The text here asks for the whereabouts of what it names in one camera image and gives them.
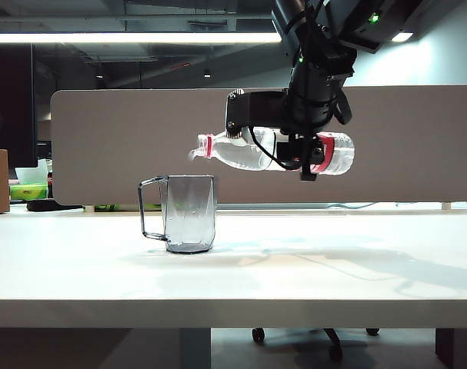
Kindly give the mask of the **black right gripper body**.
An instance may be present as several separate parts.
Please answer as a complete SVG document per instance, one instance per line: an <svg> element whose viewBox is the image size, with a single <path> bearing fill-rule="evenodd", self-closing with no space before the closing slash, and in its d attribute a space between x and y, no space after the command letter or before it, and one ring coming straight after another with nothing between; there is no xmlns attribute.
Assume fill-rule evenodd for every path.
<svg viewBox="0 0 467 369"><path fill-rule="evenodd" d="M278 141L277 159L284 165L302 163L303 139L294 138L288 141ZM330 132L319 132L309 145L305 163L309 165L310 172L324 172L329 168L333 156L333 137Z"/></svg>

